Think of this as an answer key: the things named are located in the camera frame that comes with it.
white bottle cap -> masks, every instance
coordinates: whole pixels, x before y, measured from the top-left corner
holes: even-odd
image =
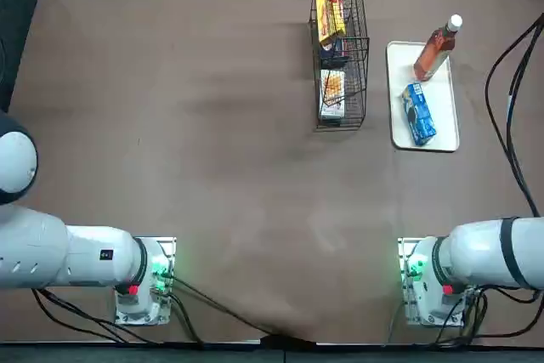
[[[462,26],[462,17],[459,14],[454,14],[448,20],[449,31],[459,31]]]

brown table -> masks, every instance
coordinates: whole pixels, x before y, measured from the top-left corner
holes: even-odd
[[[383,342],[400,301],[397,237],[529,214],[492,132],[484,83],[544,0],[365,0],[367,117],[359,132],[333,134],[313,132],[309,2],[39,0],[11,110],[40,152],[23,203],[68,224],[177,236],[177,274],[247,318],[315,341]],[[452,55],[461,146],[396,151],[385,46],[424,40],[452,13],[464,19]],[[520,57],[492,83],[500,118]],[[515,123],[542,206],[543,63],[539,44]],[[111,290],[61,293],[111,316]],[[27,290],[1,296],[1,339],[88,338],[49,322]],[[186,303],[206,340],[259,335]],[[493,297],[484,328],[518,329],[534,310]],[[544,345],[542,331],[499,343]],[[141,332],[185,339],[178,322]],[[394,340],[434,336],[399,325]]]

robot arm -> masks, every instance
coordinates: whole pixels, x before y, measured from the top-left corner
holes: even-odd
[[[476,286],[544,289],[544,218],[464,224],[446,237],[419,241],[407,260],[418,323],[460,326]],[[454,313],[451,310],[457,305]]]
[[[439,244],[449,283],[544,289],[544,218],[483,221],[456,227]]]
[[[0,289],[113,286],[119,323],[167,323],[173,261],[161,244],[103,226],[65,225],[15,206],[37,175],[28,132],[0,112]]]

white tray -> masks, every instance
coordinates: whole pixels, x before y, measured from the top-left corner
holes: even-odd
[[[391,42],[385,49],[391,140],[397,149],[455,152],[459,147],[459,129],[449,57],[430,80],[421,83],[436,127],[436,135],[426,145],[414,143],[402,107],[400,95],[408,84],[417,82],[413,65],[424,46],[425,43]]]

sauce bottle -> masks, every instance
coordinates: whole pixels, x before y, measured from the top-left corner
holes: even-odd
[[[427,81],[439,69],[451,50],[456,46],[456,34],[461,28],[462,18],[454,14],[444,27],[433,31],[414,64],[414,72],[419,81]]]

